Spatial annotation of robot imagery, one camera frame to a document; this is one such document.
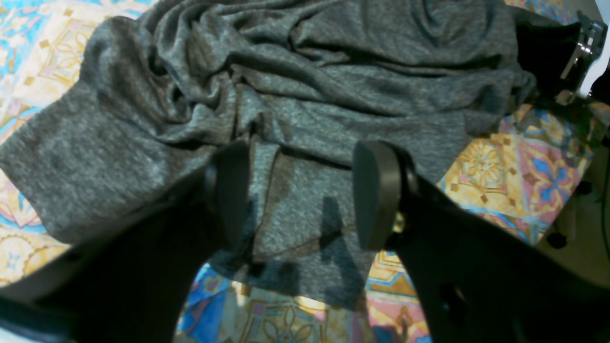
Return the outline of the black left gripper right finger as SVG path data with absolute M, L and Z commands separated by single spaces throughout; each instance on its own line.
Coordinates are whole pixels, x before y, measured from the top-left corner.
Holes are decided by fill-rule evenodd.
M 607 343 L 609 290 L 461 209 L 410 154 L 359 141 L 353 197 L 360 248 L 391 251 L 435 343 Z

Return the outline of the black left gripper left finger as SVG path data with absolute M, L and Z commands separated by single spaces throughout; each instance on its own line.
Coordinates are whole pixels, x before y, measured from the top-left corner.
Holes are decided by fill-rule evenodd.
M 153 204 L 1 289 L 3 343 L 170 343 L 199 269 L 237 247 L 248 145 L 235 141 Z

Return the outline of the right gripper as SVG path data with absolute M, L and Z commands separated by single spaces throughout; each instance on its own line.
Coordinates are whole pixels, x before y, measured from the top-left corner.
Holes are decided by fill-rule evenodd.
M 577 11 L 562 25 L 526 12 L 517 20 L 518 62 L 536 79 L 538 92 L 559 105 L 610 103 L 610 37 L 606 23 Z

